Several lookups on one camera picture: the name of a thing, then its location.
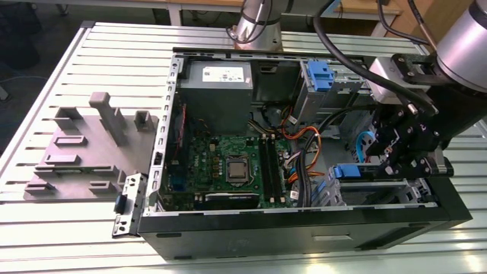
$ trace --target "aluminum extrusion table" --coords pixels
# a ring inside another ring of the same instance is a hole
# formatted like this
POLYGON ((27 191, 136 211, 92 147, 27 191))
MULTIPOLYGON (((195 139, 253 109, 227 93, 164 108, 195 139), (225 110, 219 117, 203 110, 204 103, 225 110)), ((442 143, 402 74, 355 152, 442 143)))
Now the aluminum extrusion table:
MULTIPOLYGON (((334 35, 347 54, 425 53, 405 39, 334 35)), ((315 34, 283 33, 286 51, 326 52, 315 34)), ((7 151, 0 158, 0 272, 70 270, 130 273, 467 273, 487 272, 487 140, 478 123, 446 151, 453 183, 474 220, 430 232, 391 249, 317 255, 166 262, 140 239, 111 239, 114 202, 34 203, 23 200, 50 143, 58 107, 94 114, 88 98, 110 92, 124 114, 163 106, 172 47, 231 48, 223 29, 96 23, 78 31, 7 151)))

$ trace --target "floor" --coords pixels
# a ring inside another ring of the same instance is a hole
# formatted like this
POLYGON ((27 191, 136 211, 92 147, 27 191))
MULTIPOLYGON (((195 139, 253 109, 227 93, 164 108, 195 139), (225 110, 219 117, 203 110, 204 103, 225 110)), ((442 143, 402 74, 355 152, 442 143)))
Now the floor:
MULTIPOLYGON (((126 7, 71 5, 68 15, 62 17, 55 5, 38 4, 35 7, 43 30, 31 36, 31 40, 40 54, 40 62, 26 70, 12 70, 0 62, 0 86, 11 94, 10 101, 0 102, 0 154, 8 145, 46 83, 46 80, 42 78, 18 78, 7 82, 3 81, 16 76, 40 76, 48 78, 84 20, 155 24, 155 18, 158 18, 159 24, 171 24, 170 15, 166 10, 154 11, 152 9, 126 7)), ((227 27, 237 24, 238 21, 238 13, 183 12, 183 24, 186 26, 227 27)), ((341 19, 339 22, 331 20, 327 23, 330 28, 338 29, 338 31, 331 31, 333 33, 341 33, 339 29, 345 29, 342 25, 345 21, 346 19, 341 19)), ((282 28, 285 31, 311 32, 313 27, 310 24, 310 17, 285 17, 282 19, 282 28)))

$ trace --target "motherboard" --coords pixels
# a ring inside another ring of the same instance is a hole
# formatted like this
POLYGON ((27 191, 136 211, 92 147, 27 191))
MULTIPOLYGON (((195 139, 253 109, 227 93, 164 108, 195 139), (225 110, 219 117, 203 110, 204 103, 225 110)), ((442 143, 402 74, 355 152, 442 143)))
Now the motherboard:
POLYGON ((188 144, 186 176, 170 174, 168 211, 286 208, 289 141, 275 136, 200 136, 188 144))

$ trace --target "ram slot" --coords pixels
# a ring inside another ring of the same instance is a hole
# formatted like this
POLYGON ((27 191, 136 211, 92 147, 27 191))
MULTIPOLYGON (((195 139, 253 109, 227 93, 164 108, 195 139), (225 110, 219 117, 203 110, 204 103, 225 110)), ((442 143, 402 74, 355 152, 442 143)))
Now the ram slot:
POLYGON ((262 182, 265 186, 265 200, 271 201, 274 197, 273 182, 269 170, 269 155, 267 155, 267 138, 259 140, 259 157, 261 157, 261 171, 262 171, 262 182))
POLYGON ((274 138, 267 139, 267 156, 269 156, 270 177, 274 190, 274 200, 277 201, 277 203, 279 203, 281 197, 283 196, 283 188, 281 185, 278 152, 275 150, 274 138))

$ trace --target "blue tab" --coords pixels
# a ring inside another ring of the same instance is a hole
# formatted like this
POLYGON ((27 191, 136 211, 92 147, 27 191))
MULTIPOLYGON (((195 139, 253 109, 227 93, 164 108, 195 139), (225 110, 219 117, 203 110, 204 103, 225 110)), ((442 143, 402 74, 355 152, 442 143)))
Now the blue tab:
POLYGON ((341 179, 343 177, 342 169, 339 167, 334 167, 335 178, 341 179))
POLYGON ((309 74, 315 83, 315 91, 329 91, 334 85, 334 71, 325 61, 309 61, 309 74))
POLYGON ((322 190, 325 189, 325 187, 327 186, 327 181, 323 180, 322 184, 315 188, 315 190, 313 191, 311 194, 311 201, 315 201, 317 196, 321 194, 322 190))
POLYGON ((359 167, 357 166, 357 164, 339 164, 338 167, 342 171, 345 178, 362 177, 361 170, 359 170, 359 167))

